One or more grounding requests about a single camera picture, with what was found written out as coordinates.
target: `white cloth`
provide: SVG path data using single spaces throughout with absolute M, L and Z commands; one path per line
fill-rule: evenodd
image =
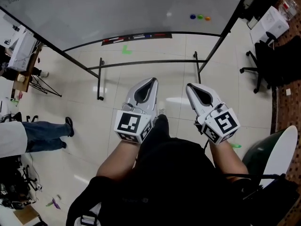
M 100 202 L 99 204 L 95 205 L 93 208 L 91 208 L 89 211 L 90 212 L 93 212 L 95 215 L 98 216 L 99 214 L 99 211 L 100 211 L 100 208 L 102 207 L 102 203 Z M 82 224 L 80 223 L 80 218 L 77 218 L 74 222 L 74 226 L 82 226 Z M 99 220 L 97 219 L 96 221 L 96 226 L 101 226 Z
M 21 122 L 0 123 L 0 158 L 26 152 L 27 135 Z

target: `metal bar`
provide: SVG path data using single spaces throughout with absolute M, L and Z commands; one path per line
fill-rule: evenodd
M 44 94 L 47 94 L 46 91 L 44 91 L 43 89 L 41 89 L 41 88 L 40 88 L 39 86 L 37 86 L 36 84 L 30 82 L 29 85 L 30 85 L 31 87 L 33 87 L 33 88 L 35 88 L 35 89 L 37 89 L 37 90 L 43 92 Z
M 171 31 L 169 31 L 169 32 L 145 32 L 145 33 L 147 33 L 147 34 L 155 34 L 155 33 L 197 34 L 197 35 L 208 35 L 208 36 L 221 37 L 221 34 L 206 33 L 206 32 L 171 32 Z M 131 37 L 131 36 L 135 36 L 135 35 L 139 35 L 139 34 L 141 34 L 141 32 L 140 33 L 134 33 L 134 34 L 127 34 L 127 35 L 120 35 L 120 37 Z M 65 50 L 63 50 L 63 52 L 67 52 L 69 50 L 72 50 L 72 49 L 75 49 L 75 48 L 80 48 L 80 47 L 90 45 L 90 44 L 99 43 L 99 42 L 102 42 L 103 40 L 112 39 L 112 38 L 115 38 L 115 37 L 116 36 L 109 37 L 109 38 L 104 38 L 104 39 L 101 39 L 101 40 L 95 40 L 95 41 L 92 41 L 92 42 L 89 42 L 89 43 L 84 43 L 84 44 L 81 44 L 81 45 L 77 45 L 77 46 L 74 46 L 72 48 L 65 49 Z
M 41 80 L 44 84 L 46 84 L 49 88 L 51 88 L 50 87 L 50 85 L 48 85 L 45 81 L 43 81 L 39 76 L 37 76 L 38 77 L 38 79 L 39 80 Z M 51 90 L 52 91 L 54 91 L 55 93 L 53 93 L 52 91 L 50 91 L 50 90 L 48 90 L 48 89 L 46 89 L 46 88 L 43 88 L 44 90 L 46 90 L 46 91 L 48 91 L 49 93 L 52 93 L 52 94 L 54 94 L 54 95 L 57 95 L 57 96 L 59 96 L 59 97 L 62 97 L 62 95 L 60 95 L 59 93 L 57 93 L 53 88 L 51 88 Z
M 239 18 L 240 13 L 242 12 L 242 9 L 244 8 L 244 1 L 245 0 L 240 0 L 236 9 L 234 10 L 234 13 L 232 14 L 230 20 L 228 21 L 226 27 L 222 31 L 221 37 L 227 36 L 227 34 L 231 31 L 233 25 Z
M 124 66 L 124 65 L 140 65 L 140 64 L 160 64 L 160 63 L 203 63 L 206 60 L 192 60 L 192 59 L 174 59 L 174 60 L 147 60 L 147 61 L 135 61 L 135 62 L 126 62 L 126 63 L 119 63 L 119 64 L 111 64 L 111 65 L 102 65 L 102 68 L 110 68 L 116 66 Z M 88 70 L 96 70 L 99 66 L 90 67 Z
M 206 64 L 209 62 L 209 60 L 211 59 L 211 57 L 215 54 L 215 52 L 217 51 L 218 47 L 221 45 L 221 43 L 224 41 L 225 37 L 220 37 L 218 39 L 218 41 L 216 42 L 215 46 L 213 47 L 213 49 L 211 50 L 210 54 L 208 55 L 208 57 L 206 58 L 206 61 L 202 64 L 202 66 L 200 67 L 200 69 L 198 70 L 198 73 L 201 73 L 201 71 L 204 69 L 204 67 L 206 66 Z
M 101 78 L 101 72 L 102 72 L 102 65 L 103 65 L 103 58 L 100 58 L 99 60 L 99 69 L 98 69 L 98 80 L 97 80 L 97 99 L 103 100 L 104 97 L 99 96 L 99 87 L 100 87 L 100 78 Z
M 13 16 L 11 13 L 7 12 L 3 7 L 0 6 L 0 9 L 3 12 L 5 12 L 7 15 L 9 15 L 10 17 L 12 17 L 14 20 L 16 20 L 19 24 L 22 24 L 25 28 L 27 28 L 29 31 L 31 31 L 34 34 L 34 37 L 37 40 L 39 40 L 43 44 L 46 44 L 48 47 L 50 47 L 51 49 L 53 49 L 56 53 L 58 53 L 61 56 L 65 57 L 66 59 L 68 59 L 72 63 L 76 64 L 78 67 L 80 67 L 83 70 L 87 71 L 89 74 L 91 74 L 91 75 L 93 75 L 93 76 L 95 76 L 95 77 L 98 78 L 98 76 L 97 76 L 96 73 L 94 73 L 93 71 L 88 70 L 87 67 L 85 67 L 83 64 L 81 64 L 79 61 L 77 61 L 76 59 L 72 58 L 70 55 L 66 54 L 66 52 L 60 50 L 58 47 L 56 47 L 55 45 L 53 45 L 52 43 L 50 43 L 48 40 L 44 39 L 42 36 L 38 35 L 34 30 L 32 30 L 30 27 L 26 26 L 19 19 L 17 19 L 15 16 Z
M 196 58 L 196 60 L 198 60 L 198 53 L 196 51 L 194 52 L 193 56 Z M 198 62 L 197 62 L 198 83 L 200 84 L 201 83 L 201 75 L 199 74 L 198 71 L 199 71 L 199 65 L 198 65 Z

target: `black metal table frame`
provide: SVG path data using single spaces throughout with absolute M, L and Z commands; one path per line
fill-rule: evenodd
M 240 0 L 238 6 L 236 7 L 233 15 L 231 16 L 230 20 L 228 21 L 226 27 L 224 28 L 224 30 L 222 31 L 222 33 L 219 34 L 211 34 L 211 33 L 203 33 L 203 32 L 171 32 L 171 33 L 184 33 L 184 34 L 198 34 L 198 35 L 209 35 L 209 36 L 217 36 L 219 37 L 217 43 L 215 44 L 215 46 L 213 47 L 213 49 L 211 50 L 210 54 L 208 55 L 208 57 L 205 60 L 198 60 L 198 54 L 197 52 L 194 53 L 194 58 L 195 60 L 187 60 L 187 59 L 183 59 L 183 60 L 149 60 L 149 61 L 136 61 L 136 62 L 127 62 L 127 63 L 118 63 L 118 64 L 111 64 L 111 65 L 104 65 L 104 61 L 102 58 L 100 58 L 100 63 L 99 66 L 94 66 L 94 67 L 86 67 L 84 66 L 82 63 L 80 63 L 78 60 L 74 59 L 73 57 L 71 57 L 70 55 L 68 55 L 66 52 L 75 48 L 79 48 L 85 45 L 89 45 L 89 44 L 93 44 L 93 43 L 98 43 L 103 41 L 102 40 L 96 40 L 90 43 L 85 43 L 79 46 L 75 46 L 73 48 L 69 48 L 66 50 L 61 50 L 58 47 L 56 47 L 55 45 L 53 45 L 52 43 L 50 43 L 48 40 L 44 39 L 42 36 L 38 35 L 34 30 L 32 30 L 31 28 L 29 28 L 28 26 L 26 26 L 24 23 L 22 23 L 22 21 L 20 21 L 19 19 L 17 19 L 16 17 L 14 17 L 12 14 L 10 14 L 9 12 L 7 12 L 3 7 L 0 6 L 0 9 L 2 11 L 4 11 L 5 13 L 7 13 L 9 16 L 11 16 L 14 20 L 16 20 L 18 23 L 22 24 L 25 28 L 27 28 L 29 31 L 33 32 L 34 37 L 39 40 L 40 42 L 42 42 L 43 44 L 47 45 L 48 47 L 50 47 L 52 50 L 54 50 L 55 52 L 57 52 L 58 54 L 60 54 L 61 56 L 65 57 L 66 59 L 70 60 L 71 62 L 73 62 L 74 64 L 76 64 L 78 67 L 82 68 L 83 70 L 87 71 L 88 73 L 90 73 L 91 75 L 95 76 L 98 81 L 97 81 L 97 100 L 103 100 L 104 97 L 100 96 L 100 79 L 101 79 L 101 69 L 104 68 L 110 68 L 110 67 L 116 67 L 116 66 L 125 66 L 125 65 L 140 65 L 140 64 L 157 64 L 157 63 L 196 63 L 197 65 L 197 73 L 198 73 L 198 82 L 201 83 L 201 78 L 200 78 L 200 73 L 201 71 L 204 69 L 204 67 L 206 66 L 206 64 L 209 62 L 209 60 L 211 59 L 211 57 L 214 55 L 214 53 L 217 51 L 217 49 L 219 48 L 219 46 L 221 45 L 221 43 L 224 41 L 224 39 L 226 38 L 226 36 L 228 35 L 228 33 L 230 33 L 231 28 L 233 27 L 234 23 L 237 21 L 237 19 L 239 18 L 239 14 L 241 12 L 241 10 L 243 9 L 243 2 L 244 0 Z

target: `office chair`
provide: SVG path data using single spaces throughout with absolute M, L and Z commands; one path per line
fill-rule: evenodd
M 266 32 L 266 35 L 268 37 L 266 42 L 260 41 L 255 44 L 257 58 L 251 51 L 246 53 L 247 56 L 251 56 L 257 68 L 244 67 L 239 70 L 240 73 L 245 70 L 258 73 L 257 87 L 254 89 L 255 94 L 259 91 L 262 79 L 265 79 L 268 83 L 268 89 L 301 79 L 301 68 L 299 66 L 301 60 L 300 36 L 295 36 L 285 45 L 272 49 L 269 47 L 269 43 L 276 38 L 270 32 Z
M 274 57 L 274 50 L 269 47 L 269 43 L 272 40 L 275 40 L 276 37 L 270 32 L 266 32 L 268 36 L 268 40 L 266 42 L 260 41 L 259 43 L 255 43 L 255 52 L 257 58 L 251 51 L 246 52 L 247 56 L 251 55 L 252 60 L 256 64 L 257 68 L 249 68 L 244 67 L 239 70 L 240 73 L 248 71 L 256 71 L 258 73 L 257 87 L 254 89 L 254 93 L 256 94 L 259 91 L 261 80 L 264 78 L 268 83 L 268 89 L 272 86 L 273 79 L 269 76 L 272 72 L 272 68 L 270 67 L 272 63 L 272 58 Z

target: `forearm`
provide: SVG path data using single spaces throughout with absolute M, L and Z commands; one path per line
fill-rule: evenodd
M 218 167 L 223 174 L 248 174 L 248 169 L 246 168 L 245 164 L 237 156 L 228 141 L 224 141 L 219 145 L 214 145 L 210 142 L 210 150 L 215 166 Z M 235 181 L 240 178 L 229 177 L 229 179 L 231 181 Z
M 11 51 L 11 49 L 9 48 L 5 48 L 5 53 L 8 55 L 8 56 L 11 56 L 13 55 L 13 52 Z
M 96 176 L 113 180 L 123 179 L 133 168 L 140 146 L 121 141 L 115 150 L 99 167 Z

